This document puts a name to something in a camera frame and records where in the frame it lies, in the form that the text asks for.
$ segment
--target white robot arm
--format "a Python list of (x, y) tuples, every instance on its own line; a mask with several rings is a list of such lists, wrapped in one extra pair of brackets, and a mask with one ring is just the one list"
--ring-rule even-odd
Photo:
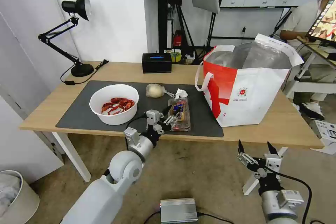
[(140, 177), (150, 151), (164, 131), (170, 130), (178, 120), (179, 111), (164, 121), (163, 113), (156, 110), (146, 112), (146, 132), (139, 134), (130, 127), (124, 131), (129, 150), (112, 158), (105, 174), (88, 186), (60, 224), (112, 223), (122, 206), (124, 194)]

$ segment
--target trash bin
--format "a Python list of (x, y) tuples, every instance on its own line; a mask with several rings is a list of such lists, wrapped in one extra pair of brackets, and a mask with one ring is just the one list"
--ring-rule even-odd
[(19, 172), (5, 170), (0, 171), (0, 173), (15, 176), (21, 180), (19, 193), (0, 218), (0, 224), (24, 224), (32, 218), (39, 207), (40, 197), (32, 190), (27, 182), (24, 181)]

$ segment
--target wooden desk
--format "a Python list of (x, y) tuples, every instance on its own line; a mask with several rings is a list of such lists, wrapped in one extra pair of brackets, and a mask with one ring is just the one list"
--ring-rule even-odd
[[(89, 63), (94, 66), (99, 64), (99, 62)], [(92, 80), (194, 84), (196, 70), (197, 66), (193, 65), (173, 65), (172, 73), (143, 74), (140, 63), (110, 62), (103, 66), (92, 77)], [(69, 76), (67, 80), (75, 80), (78, 82), (86, 78), (87, 77), (75, 78)], [(123, 133), (55, 127), (85, 85), (86, 83), (77, 84), (75, 86), (60, 84), (45, 101), (24, 120), (20, 128), (24, 130), (52, 132), (84, 180), (88, 181), (91, 175), (67, 135), (64, 133), (110, 135), (118, 137), (123, 136)], [(323, 147), (320, 140), (281, 91), (277, 94), (271, 108), (259, 125), (227, 127), (223, 128), (223, 132), (224, 136), (222, 138), (166, 134), (163, 135), (161, 139), (203, 142), (226, 141), (232, 142), (233, 144), (237, 144), (238, 139), (241, 139), (243, 143), (266, 144), (267, 141), (270, 141), (272, 144), (278, 146), (301, 148)]]

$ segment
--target black desk lamp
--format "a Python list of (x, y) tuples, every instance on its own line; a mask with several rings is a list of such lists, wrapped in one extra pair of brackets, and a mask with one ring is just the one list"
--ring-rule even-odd
[[(74, 67), (71, 69), (71, 74), (75, 77), (83, 77), (83, 76), (87, 76), (91, 73), (93, 73), (94, 69), (93, 66), (90, 64), (83, 64), (82, 62), (79, 61), (79, 58), (63, 51), (61, 48), (57, 47), (56, 45), (54, 45), (53, 43), (50, 42), (50, 40), (52, 40), (53, 38), (57, 37), (58, 35), (61, 35), (62, 33), (70, 30), (71, 28), (77, 26), (78, 24), (78, 17), (75, 16), (75, 13), (77, 13), (79, 16), (81, 16), (82, 18), (86, 19), (87, 21), (89, 21), (89, 17), (91, 15), (91, 4), (90, 4), (90, 0), (76, 0), (75, 2), (72, 1), (63, 1), (62, 2), (62, 9), (65, 12), (68, 12), (69, 15), (71, 16), (71, 18), (56, 26), (55, 28), (40, 34), (38, 37), (38, 39), (40, 41), (42, 41), (43, 43), (45, 43), (46, 45), (50, 46), (52, 49), (56, 50), (57, 52), (59, 52), (60, 54), (62, 54), (63, 56), (65, 56), (66, 58), (68, 58), (69, 60), (71, 60), (74, 63)], [(62, 31), (55, 31), (56, 29), (62, 27), (63, 25), (67, 24), (67, 23), (72, 23), (72, 26), (62, 30)]]

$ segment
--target white shirt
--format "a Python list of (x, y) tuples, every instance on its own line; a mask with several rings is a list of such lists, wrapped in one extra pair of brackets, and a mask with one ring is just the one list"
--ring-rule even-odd
[[(308, 2), (293, 10), (285, 24), (279, 30), (294, 32), (308, 32), (316, 18), (319, 16), (321, 0)], [(288, 44), (297, 48), (301, 42), (297, 39), (288, 40)]]

